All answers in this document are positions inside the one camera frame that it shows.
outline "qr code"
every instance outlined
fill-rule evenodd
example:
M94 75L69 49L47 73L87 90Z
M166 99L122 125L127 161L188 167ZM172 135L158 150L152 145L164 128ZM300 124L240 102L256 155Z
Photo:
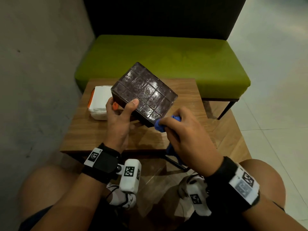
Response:
M239 183L237 183L237 185L235 186L235 189L244 198L246 198L247 195L249 195L249 193L252 191L252 188L248 186L244 180L240 180Z
M242 177L245 182L247 182L248 185L253 187L254 179L246 172L244 172L243 177Z
M98 153L96 152L91 152L91 155L89 156L88 160L94 162L96 160L96 158L98 157Z
M124 171L124 176L132 177L134 175L135 167L132 166L126 166Z
M202 204L198 194L190 195L190 197L192 199L193 204Z
M140 170L138 169L137 171L137 179L139 180L139 177L140 177Z

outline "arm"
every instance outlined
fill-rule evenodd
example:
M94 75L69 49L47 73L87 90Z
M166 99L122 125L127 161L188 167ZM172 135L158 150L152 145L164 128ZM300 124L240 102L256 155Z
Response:
M113 99L106 104L108 128L105 146L119 153L127 147L131 113L138 106L138 99L125 106L121 115L112 110ZM81 231L91 224L101 198L110 193L103 184L94 178L80 174L70 190L44 215L32 230Z
M167 137L180 158L194 171L208 177L218 170L223 161L203 126L190 110L183 107L174 113L181 116L179 122L171 117L163 118ZM260 201L243 213L243 217L258 231L306 230L292 217L260 194Z

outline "blue cloth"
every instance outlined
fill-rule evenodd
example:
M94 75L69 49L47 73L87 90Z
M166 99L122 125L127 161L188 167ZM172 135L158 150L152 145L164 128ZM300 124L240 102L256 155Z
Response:
M181 121L181 117L180 116L172 115L171 117L174 118L175 120L179 121L179 122ZM165 127L166 126L165 125L160 125L159 121L160 121L160 119L155 122L154 128L155 128L155 130L163 133L163 132L165 132ZM173 156L175 156L177 158L179 164L185 165L183 163L183 161L181 160L181 158L179 157L179 155L175 152L175 150L174 150L173 146L171 145L171 143L169 143L169 145L168 145L168 147L166 149L166 153L167 153L166 155L173 155Z

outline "wooden tabletop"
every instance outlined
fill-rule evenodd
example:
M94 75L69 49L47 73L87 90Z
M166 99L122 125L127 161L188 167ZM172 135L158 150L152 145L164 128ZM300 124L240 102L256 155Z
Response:
M98 147L105 138L107 121L94 120L87 108L90 94L95 86L114 85L117 79L91 79L83 93L76 114L69 126L68 132L61 144L60 151L63 153L79 153L92 151ZM194 79L162 79L175 93L178 98L174 102L166 116L186 106L197 117L199 122L206 127L207 116L202 104L197 84ZM137 128L129 133L127 150L166 149L169 144L166 133L160 133L145 126Z

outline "wall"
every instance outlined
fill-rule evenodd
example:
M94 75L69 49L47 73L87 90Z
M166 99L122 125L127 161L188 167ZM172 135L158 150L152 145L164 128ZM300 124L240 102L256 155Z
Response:
M0 224L16 230L17 191L61 143L94 35L82 0L0 0L0 28Z

